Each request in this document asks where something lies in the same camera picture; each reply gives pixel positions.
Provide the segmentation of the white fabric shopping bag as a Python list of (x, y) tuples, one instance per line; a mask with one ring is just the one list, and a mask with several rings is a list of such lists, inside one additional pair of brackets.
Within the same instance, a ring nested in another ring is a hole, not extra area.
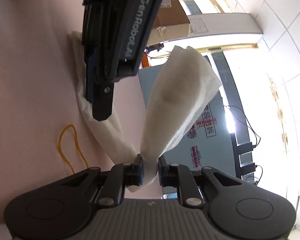
[[(83, 119), (99, 145), (115, 164), (131, 163), (138, 151), (123, 138), (116, 112), (104, 121), (92, 116), (92, 104), (85, 98), (85, 62), (82, 34), (71, 33), (78, 78), (77, 102)], [(215, 97), (221, 81), (211, 64), (194, 48), (173, 48), (149, 97), (140, 145), (143, 185), (155, 180), (158, 159), (174, 149)]]

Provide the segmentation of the yellow rubber band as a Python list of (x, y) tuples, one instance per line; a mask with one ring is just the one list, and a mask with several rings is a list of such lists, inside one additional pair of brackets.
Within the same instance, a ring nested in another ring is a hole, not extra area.
[(57, 140), (57, 151), (72, 174), (76, 173), (72, 165), (73, 160), (81, 159), (82, 165), (89, 168), (87, 159), (79, 145), (77, 129), (73, 124), (68, 124), (61, 130)]

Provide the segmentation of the far brown cardboard box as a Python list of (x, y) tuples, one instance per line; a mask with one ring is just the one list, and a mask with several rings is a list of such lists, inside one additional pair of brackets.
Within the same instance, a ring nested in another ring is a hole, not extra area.
[(179, 0), (162, 0), (147, 46), (187, 38), (190, 21)]

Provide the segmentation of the black power adapter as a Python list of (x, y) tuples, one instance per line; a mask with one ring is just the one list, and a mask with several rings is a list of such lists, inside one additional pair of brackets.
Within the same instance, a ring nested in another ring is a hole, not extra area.
[(255, 145), (253, 145), (252, 142), (238, 144), (236, 147), (239, 155), (251, 152), (251, 151), (253, 151), (254, 148), (255, 148)]

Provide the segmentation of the large blue foam board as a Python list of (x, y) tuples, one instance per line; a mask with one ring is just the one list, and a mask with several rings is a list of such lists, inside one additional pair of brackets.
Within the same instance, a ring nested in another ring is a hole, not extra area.
[[(146, 109), (152, 87), (163, 65), (139, 72)], [(183, 164), (195, 171), (204, 166), (212, 166), (227, 174), (235, 174), (234, 154), (219, 91), (179, 144), (162, 156), (168, 163)]]

